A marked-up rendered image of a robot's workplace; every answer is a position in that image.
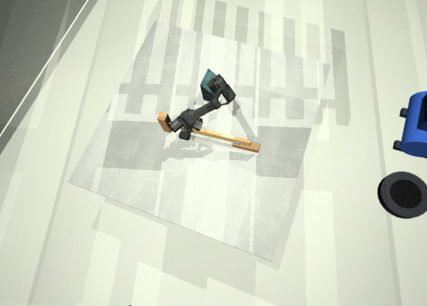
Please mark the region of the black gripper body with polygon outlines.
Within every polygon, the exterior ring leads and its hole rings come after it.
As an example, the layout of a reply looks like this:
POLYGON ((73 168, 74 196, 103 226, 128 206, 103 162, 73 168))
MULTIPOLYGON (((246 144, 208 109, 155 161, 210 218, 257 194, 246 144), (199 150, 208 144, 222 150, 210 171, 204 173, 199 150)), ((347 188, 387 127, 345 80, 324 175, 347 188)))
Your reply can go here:
POLYGON ((180 133, 179 133, 179 138, 180 139, 184 139, 184 140, 189 140, 189 138, 190 138, 190 131, 191 131, 191 129, 189 128, 189 127, 187 127, 187 128, 184 128, 183 129, 184 131, 180 131, 180 133))

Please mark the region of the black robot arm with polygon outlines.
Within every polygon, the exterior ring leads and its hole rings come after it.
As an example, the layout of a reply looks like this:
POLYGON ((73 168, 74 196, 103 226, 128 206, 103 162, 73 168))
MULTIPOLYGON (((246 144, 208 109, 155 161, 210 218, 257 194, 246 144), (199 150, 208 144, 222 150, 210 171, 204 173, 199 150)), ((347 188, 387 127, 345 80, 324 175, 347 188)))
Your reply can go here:
POLYGON ((214 109, 219 109, 222 105, 228 105, 235 99, 236 94, 220 74, 211 78, 207 86, 213 92, 218 89, 215 97, 209 103, 206 103, 196 110, 188 108, 181 112, 181 114, 168 125, 174 133, 183 126, 185 128, 189 127, 190 129, 193 128, 199 131, 203 125, 203 119, 201 116, 213 111, 214 109), (221 104, 218 101, 220 93, 226 99, 226 103, 221 104))

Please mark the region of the long wooden rail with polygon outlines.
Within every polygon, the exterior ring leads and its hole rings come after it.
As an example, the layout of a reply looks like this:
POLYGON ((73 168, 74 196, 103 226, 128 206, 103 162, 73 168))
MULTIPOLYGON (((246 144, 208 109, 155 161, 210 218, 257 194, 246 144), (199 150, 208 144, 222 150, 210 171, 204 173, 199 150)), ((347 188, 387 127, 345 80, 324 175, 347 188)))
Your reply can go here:
POLYGON ((221 139, 221 140, 229 141, 229 142, 234 141, 234 142, 240 143, 240 145, 245 145, 245 146, 248 146, 248 147, 250 147, 250 145, 251 145, 251 140, 243 139, 243 138, 240 138, 240 137, 234 137, 234 136, 231 136, 231 135, 226 135, 226 134, 223 134, 223 133, 218 133, 218 132, 215 132, 215 131, 209 131, 209 130, 206 130, 206 129, 200 129, 199 131, 193 129, 192 133, 196 133, 196 134, 199 134, 199 135, 204 135, 204 136, 207 136, 207 137, 213 137, 213 138, 216 138, 216 139, 221 139))

